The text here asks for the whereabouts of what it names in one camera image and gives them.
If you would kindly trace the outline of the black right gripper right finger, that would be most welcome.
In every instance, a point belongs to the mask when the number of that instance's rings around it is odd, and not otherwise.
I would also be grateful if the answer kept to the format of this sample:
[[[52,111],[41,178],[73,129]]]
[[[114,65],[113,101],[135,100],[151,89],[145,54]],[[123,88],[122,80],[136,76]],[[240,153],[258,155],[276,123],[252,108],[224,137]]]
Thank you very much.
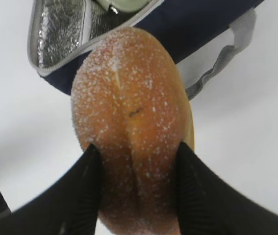
[[[278,235],[278,215],[240,194],[184,142],[176,157],[177,215],[183,235]]]

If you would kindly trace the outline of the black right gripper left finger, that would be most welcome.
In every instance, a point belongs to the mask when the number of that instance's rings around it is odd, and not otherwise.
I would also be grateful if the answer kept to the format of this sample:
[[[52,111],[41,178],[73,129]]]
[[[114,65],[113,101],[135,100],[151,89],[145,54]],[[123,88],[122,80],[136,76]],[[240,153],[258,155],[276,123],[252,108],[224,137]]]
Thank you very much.
[[[0,219],[0,235],[93,235],[101,200],[101,158],[90,144],[53,186]]]

